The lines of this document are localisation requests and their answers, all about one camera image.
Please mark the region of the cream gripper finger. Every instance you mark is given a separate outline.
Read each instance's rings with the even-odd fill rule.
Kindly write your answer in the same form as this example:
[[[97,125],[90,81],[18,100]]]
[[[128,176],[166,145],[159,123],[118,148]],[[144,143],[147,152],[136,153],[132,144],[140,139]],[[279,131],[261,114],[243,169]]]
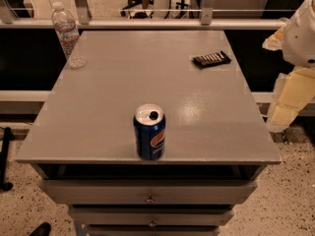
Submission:
[[[283,131],[315,97],[315,69],[295,67],[288,75],[280,73],[268,110],[269,131]]]
[[[262,44],[262,47],[267,50],[277,51],[283,49],[285,27],[279,28],[272,35],[266,38]]]

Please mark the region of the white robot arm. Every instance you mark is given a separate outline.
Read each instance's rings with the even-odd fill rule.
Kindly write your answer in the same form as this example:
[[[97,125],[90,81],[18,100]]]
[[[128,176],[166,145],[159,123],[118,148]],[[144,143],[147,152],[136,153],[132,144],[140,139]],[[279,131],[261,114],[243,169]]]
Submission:
[[[304,0],[285,25],[265,39],[262,47],[281,50],[283,59],[294,66],[288,75],[279,74],[268,109],[268,130],[280,133],[315,98],[315,0]]]

